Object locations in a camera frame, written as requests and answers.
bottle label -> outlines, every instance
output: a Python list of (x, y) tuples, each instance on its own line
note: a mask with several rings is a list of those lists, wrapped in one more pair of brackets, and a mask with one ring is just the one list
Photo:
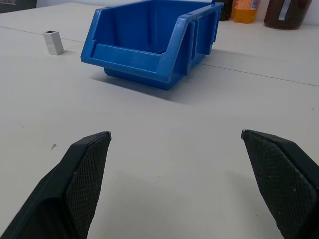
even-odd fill
[(240, 10), (256, 10), (259, 0), (236, 0), (235, 8)]
[(278, 20), (280, 20), (280, 21), (284, 21), (285, 20), (286, 14), (287, 14), (287, 11), (288, 11), (288, 8), (289, 8), (289, 5), (290, 5), (290, 2), (291, 2), (291, 0), (285, 0), (284, 1), (284, 4), (283, 4), (283, 7), (281, 8)]

orange liquid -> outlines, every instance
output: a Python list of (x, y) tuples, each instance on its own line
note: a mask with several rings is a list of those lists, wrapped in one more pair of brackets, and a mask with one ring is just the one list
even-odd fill
[(257, 10), (241, 10), (234, 8), (234, 22), (252, 23), (257, 14)]

bottle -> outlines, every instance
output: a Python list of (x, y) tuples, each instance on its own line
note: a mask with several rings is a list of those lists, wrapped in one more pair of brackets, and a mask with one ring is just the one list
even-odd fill
[(234, 22), (252, 23), (257, 14), (259, 0), (236, 0)]
[(270, 0), (265, 26), (276, 29), (297, 29), (303, 23), (312, 0)]
[(224, 7), (220, 12), (220, 21), (227, 21), (231, 16), (231, 11), (233, 9), (233, 0), (218, 0), (218, 2), (223, 2)]

white wall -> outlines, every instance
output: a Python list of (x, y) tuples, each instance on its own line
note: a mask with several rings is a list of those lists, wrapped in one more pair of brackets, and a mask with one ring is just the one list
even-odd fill
[[(118, 5), (118, 4), (128, 3), (128, 2), (134, 2), (134, 1), (136, 0), (38, 0), (37, 7), (58, 5), (65, 2), (81, 2), (86, 4), (107, 6), (107, 5)], [(268, 2), (269, 0), (260, 0), (258, 13), (257, 13), (258, 20), (264, 20)], [(319, 25), (319, 0), (313, 0), (308, 10), (304, 23)]]

orange bottle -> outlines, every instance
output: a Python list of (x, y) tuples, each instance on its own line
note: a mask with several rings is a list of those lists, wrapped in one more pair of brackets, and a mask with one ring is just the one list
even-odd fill
[(259, 0), (236, 0), (234, 22), (252, 23), (257, 14)]

